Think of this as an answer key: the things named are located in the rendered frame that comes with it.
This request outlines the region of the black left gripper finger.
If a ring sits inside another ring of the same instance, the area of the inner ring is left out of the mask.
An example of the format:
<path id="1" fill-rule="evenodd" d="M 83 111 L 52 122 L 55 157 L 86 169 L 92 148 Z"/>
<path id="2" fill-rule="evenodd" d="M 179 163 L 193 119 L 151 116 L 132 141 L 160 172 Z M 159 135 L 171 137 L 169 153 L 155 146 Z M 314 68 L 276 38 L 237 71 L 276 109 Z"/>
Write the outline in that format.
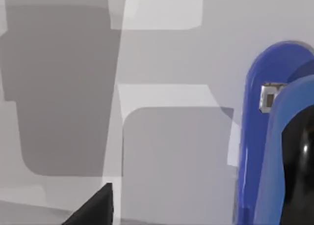
<path id="1" fill-rule="evenodd" d="M 113 225 L 113 184 L 106 183 L 61 225 Z"/>

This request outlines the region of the blue and black stapler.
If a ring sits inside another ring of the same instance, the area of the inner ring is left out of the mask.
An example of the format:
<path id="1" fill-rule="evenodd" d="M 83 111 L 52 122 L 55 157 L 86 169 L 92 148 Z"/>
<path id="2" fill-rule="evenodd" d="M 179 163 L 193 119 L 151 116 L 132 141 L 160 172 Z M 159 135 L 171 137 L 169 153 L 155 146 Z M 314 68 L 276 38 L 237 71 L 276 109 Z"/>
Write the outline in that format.
<path id="1" fill-rule="evenodd" d="M 253 225 L 269 115 L 259 110 L 264 83 L 291 83 L 314 74 L 314 48 L 300 41 L 282 41 L 265 49 L 246 76 L 235 225 Z"/>

